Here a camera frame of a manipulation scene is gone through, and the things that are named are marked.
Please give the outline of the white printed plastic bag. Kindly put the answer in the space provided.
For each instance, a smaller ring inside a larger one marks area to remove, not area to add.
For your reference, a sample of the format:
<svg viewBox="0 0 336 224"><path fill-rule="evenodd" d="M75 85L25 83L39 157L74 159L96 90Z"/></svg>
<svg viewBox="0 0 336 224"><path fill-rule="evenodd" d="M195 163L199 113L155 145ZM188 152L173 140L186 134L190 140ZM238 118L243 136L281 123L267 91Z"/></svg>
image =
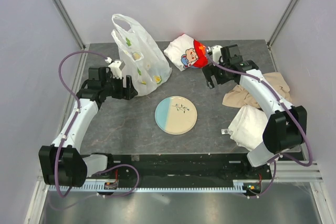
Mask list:
<svg viewBox="0 0 336 224"><path fill-rule="evenodd" d="M152 36L135 19L112 15L115 29L111 32L125 63L123 75L130 75L132 83L142 97L155 91L168 81L172 68Z"/></svg>

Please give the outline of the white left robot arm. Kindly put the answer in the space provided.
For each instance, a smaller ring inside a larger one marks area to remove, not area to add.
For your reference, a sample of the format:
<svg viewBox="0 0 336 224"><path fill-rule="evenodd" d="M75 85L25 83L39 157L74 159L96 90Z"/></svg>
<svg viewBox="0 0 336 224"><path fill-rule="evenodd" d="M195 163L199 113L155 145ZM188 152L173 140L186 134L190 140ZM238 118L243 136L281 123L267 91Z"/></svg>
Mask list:
<svg viewBox="0 0 336 224"><path fill-rule="evenodd" d="M38 156L46 184L80 187L95 174L111 178L115 173L112 156L104 153L81 155L83 137L106 98L131 100L138 95L132 77L118 78L109 67L90 67L88 79L76 94L72 113L60 134Z"/></svg>

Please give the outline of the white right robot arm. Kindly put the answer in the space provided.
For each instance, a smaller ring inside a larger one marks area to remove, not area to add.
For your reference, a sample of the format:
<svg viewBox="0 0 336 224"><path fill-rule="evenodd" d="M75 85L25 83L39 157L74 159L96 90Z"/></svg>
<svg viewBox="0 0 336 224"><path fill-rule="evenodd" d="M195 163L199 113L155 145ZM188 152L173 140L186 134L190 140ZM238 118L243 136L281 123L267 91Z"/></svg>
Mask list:
<svg viewBox="0 0 336 224"><path fill-rule="evenodd" d="M248 161L240 166L245 178L254 178L259 166L270 164L281 155L288 157L286 150L308 143L306 109L282 97L252 60L243 60L237 45L206 47L205 57L209 63L202 72L209 88L235 81L255 98L268 119L262 143L247 154Z"/></svg>

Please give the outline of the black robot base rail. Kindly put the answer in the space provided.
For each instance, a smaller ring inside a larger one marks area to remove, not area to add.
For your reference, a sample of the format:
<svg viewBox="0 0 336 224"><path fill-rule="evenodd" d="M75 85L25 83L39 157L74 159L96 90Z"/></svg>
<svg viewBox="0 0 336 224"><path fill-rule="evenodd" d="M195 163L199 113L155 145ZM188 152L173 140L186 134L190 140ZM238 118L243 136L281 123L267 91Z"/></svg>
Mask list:
<svg viewBox="0 0 336 224"><path fill-rule="evenodd" d="M267 165L253 168L245 153L238 154L123 154L109 155L108 167L121 164L97 179L126 181L127 185L176 184L229 186L234 180L271 179Z"/></svg>

